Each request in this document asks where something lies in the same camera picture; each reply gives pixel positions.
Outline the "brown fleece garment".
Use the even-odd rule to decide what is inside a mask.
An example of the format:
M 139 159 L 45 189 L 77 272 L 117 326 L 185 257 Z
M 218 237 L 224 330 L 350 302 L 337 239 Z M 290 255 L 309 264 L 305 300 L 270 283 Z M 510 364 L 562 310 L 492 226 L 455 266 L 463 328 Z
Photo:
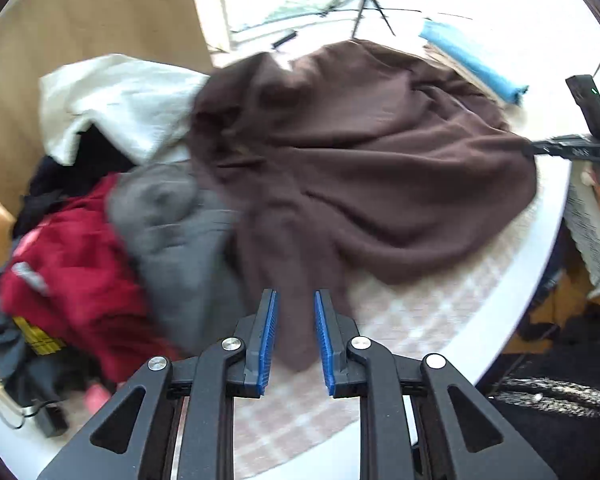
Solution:
M 365 40 L 289 68 L 259 53 L 214 72 L 186 136 L 199 177 L 238 210 L 230 242 L 252 300 L 279 296 L 276 353 L 317 360 L 313 295 L 350 314 L 347 273 L 388 285 L 470 256 L 532 202 L 527 141 L 449 68 Z

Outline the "pink cloth piece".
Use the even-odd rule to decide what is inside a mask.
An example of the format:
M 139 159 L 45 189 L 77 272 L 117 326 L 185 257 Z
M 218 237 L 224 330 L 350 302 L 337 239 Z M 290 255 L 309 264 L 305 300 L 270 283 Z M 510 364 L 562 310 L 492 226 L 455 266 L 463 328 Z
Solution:
M 111 398 L 111 392 L 99 382 L 91 384 L 84 393 L 84 404 L 87 411 L 94 415 L 97 413 Z

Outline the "white lace table cover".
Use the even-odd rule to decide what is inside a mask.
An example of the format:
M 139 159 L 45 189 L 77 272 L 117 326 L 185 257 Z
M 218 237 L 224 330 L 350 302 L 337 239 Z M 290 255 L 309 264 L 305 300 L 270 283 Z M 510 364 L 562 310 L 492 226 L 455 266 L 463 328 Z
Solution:
M 564 218 L 571 237 L 588 271 L 590 298 L 600 296 L 600 208 L 590 178 L 589 162 L 573 162 Z

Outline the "folded beige cloth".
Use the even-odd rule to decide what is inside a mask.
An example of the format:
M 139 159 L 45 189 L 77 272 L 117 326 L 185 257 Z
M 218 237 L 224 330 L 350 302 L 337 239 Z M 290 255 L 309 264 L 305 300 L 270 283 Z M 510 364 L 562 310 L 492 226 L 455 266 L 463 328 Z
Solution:
M 483 82 L 478 76 L 471 73 L 468 68 L 464 65 L 460 64 L 451 58 L 449 55 L 445 54 L 439 48 L 432 46 L 431 44 L 424 45 L 424 51 L 428 58 L 440 63 L 446 67 L 452 68 L 455 70 L 460 76 L 469 81 L 471 84 L 476 86 L 482 93 L 486 94 L 492 101 L 497 102 L 498 106 L 501 108 L 505 108 L 507 103 L 500 98 L 494 90 L 492 90 L 485 82 Z

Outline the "folded blue cloth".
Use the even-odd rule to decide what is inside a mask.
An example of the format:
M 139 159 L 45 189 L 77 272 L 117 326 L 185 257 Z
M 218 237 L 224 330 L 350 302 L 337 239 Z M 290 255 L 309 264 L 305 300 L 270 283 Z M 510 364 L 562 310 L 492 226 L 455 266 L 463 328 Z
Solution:
M 496 52 L 485 36 L 470 28 L 427 20 L 419 36 L 446 58 L 458 64 L 485 84 L 506 104 L 520 105 L 529 86 L 514 74 L 504 54 Z

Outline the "plaid pink bed sheet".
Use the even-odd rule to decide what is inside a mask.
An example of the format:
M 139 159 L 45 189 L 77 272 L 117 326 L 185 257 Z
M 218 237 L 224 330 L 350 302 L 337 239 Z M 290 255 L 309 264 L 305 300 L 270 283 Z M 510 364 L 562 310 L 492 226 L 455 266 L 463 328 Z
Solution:
M 349 270 L 349 315 L 366 336 L 392 350 L 422 356 L 441 349 L 493 288 L 495 273 L 486 262 L 498 249 L 512 249 L 520 214 L 470 256 L 415 281 L 388 285 L 363 270 Z M 270 398 L 262 406 L 245 402 L 238 408 L 239 478 L 316 477 L 327 449 L 350 434 L 355 419 L 352 403 L 329 400 L 317 381 L 318 355 L 305 370 L 291 370 L 276 353 Z

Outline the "dark slate blue garment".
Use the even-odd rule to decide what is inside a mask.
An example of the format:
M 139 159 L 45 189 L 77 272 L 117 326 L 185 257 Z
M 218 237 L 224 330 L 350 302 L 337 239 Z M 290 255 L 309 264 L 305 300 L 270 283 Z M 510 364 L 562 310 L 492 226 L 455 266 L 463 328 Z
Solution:
M 78 350 L 0 308 L 0 381 L 18 405 L 65 400 L 86 388 L 89 371 Z

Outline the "red garment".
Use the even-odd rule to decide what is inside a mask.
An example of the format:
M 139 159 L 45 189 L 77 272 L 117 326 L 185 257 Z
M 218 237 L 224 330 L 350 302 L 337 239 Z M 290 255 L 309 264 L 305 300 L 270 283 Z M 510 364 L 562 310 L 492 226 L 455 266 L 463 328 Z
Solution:
M 125 382 L 154 356 L 176 359 L 149 317 L 148 302 L 105 202 L 110 174 L 69 200 L 23 240 L 0 279 L 0 307 L 95 359 Z

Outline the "grey garment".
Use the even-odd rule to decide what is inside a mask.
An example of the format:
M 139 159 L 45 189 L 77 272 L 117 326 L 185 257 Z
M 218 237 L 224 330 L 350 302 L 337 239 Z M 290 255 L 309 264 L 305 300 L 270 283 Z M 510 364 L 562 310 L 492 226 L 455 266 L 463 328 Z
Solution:
M 152 319 L 184 356 L 198 356 L 247 314 L 225 248 L 237 214 L 184 164 L 118 177 L 106 214 L 136 267 Z

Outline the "black garment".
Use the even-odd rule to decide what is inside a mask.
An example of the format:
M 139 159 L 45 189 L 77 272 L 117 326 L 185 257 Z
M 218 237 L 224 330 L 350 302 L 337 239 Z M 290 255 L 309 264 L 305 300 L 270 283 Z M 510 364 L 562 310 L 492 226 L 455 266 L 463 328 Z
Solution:
M 13 240 L 30 232 L 48 214 L 61 209 L 69 198 L 91 192 L 108 174 L 135 167 L 95 126 L 80 132 L 78 141 L 73 165 L 62 166 L 48 155 L 38 163 L 28 192 L 22 196 L 22 207 L 12 227 Z

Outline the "white cotton garment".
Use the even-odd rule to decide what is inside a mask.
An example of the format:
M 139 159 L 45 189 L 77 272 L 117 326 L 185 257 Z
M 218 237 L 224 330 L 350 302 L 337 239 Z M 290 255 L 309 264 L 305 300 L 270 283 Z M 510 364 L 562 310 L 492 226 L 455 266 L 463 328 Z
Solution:
M 61 66 L 38 80 L 45 153 L 73 165 L 79 135 L 94 126 L 131 162 L 146 164 L 184 138 L 190 106 L 207 80 L 119 53 Z

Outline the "light wooden board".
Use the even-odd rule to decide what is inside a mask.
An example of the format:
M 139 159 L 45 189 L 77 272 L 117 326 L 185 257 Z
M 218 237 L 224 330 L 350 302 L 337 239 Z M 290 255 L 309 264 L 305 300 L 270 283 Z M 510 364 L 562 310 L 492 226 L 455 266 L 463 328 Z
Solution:
M 108 53 L 212 69 L 195 0 L 19 0 L 0 17 L 0 204 L 11 214 L 43 154 L 38 80 Z

